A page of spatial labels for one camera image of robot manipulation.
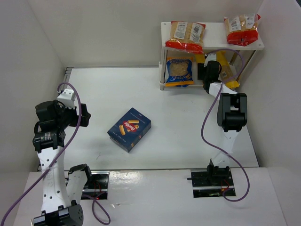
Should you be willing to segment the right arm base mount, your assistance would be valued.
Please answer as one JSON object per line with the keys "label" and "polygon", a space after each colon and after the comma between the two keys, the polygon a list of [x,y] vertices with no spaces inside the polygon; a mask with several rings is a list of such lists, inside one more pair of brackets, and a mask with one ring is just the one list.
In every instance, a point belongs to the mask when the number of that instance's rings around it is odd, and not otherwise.
{"label": "right arm base mount", "polygon": [[220,179],[209,178],[206,171],[192,171],[187,180],[192,184],[194,198],[222,197],[223,192],[226,197],[236,196],[230,171],[227,176]]}

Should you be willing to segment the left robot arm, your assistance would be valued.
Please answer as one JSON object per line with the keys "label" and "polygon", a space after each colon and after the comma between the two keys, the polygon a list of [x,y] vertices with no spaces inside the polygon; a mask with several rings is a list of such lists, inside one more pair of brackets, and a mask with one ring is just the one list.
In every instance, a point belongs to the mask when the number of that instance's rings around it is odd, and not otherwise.
{"label": "left robot arm", "polygon": [[68,178],[64,174],[65,129],[68,126],[87,127],[90,113],[81,104],[81,114],[75,107],[54,100],[35,107],[39,121],[35,125],[33,145],[44,173],[41,215],[33,219],[35,226],[81,226],[83,209],[80,205],[84,185],[92,174],[86,164],[71,167]]}

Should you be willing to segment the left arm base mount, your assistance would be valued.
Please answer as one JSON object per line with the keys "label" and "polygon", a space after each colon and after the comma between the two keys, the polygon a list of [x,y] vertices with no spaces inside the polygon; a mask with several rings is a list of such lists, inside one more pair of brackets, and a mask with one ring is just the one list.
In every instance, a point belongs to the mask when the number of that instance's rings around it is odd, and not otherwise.
{"label": "left arm base mount", "polygon": [[85,195],[95,199],[107,199],[109,173],[91,173],[89,170],[80,169],[69,171],[64,175],[67,195],[70,201],[77,204],[88,199]]}

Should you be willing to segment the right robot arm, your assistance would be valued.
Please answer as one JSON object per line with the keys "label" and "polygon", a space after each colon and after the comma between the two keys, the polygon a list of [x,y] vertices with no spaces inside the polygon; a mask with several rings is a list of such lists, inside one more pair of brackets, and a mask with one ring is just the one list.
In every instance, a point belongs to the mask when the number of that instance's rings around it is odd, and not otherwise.
{"label": "right robot arm", "polygon": [[246,94],[237,93],[222,83],[219,79],[221,72],[222,66],[217,61],[198,63],[198,79],[203,81],[204,90],[217,98],[217,125],[222,130],[217,145],[222,151],[210,160],[206,176],[201,178],[206,186],[218,186],[228,179],[234,141],[247,123]]}

